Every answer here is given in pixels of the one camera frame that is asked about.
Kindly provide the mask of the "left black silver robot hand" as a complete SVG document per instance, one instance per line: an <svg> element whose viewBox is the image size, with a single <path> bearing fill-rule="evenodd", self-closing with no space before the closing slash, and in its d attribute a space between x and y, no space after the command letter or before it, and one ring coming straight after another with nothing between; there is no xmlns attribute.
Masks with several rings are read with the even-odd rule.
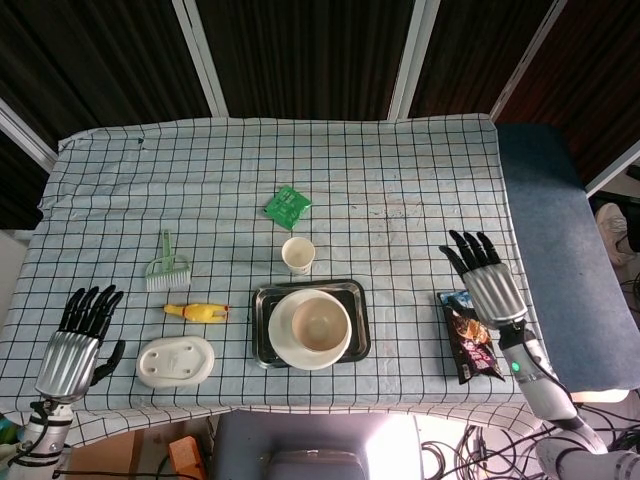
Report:
<svg viewBox="0 0 640 480"><path fill-rule="evenodd" d="M124 355L124 340L115 343L104 364L97 361L123 296L111 285L104 290L81 288L68 299L60 324L47 343L35 383L42 398L72 404L115 371Z"/></svg>

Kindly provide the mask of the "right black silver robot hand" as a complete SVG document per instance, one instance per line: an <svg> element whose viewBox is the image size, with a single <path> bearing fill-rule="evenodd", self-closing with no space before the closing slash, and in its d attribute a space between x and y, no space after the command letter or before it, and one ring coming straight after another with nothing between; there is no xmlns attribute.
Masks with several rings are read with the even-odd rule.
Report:
<svg viewBox="0 0 640 480"><path fill-rule="evenodd" d="M492 241L483 232L450 230L449 235L457 250L446 245L439 250L464 283L479 319L494 330L523 321L528 308Z"/></svg>

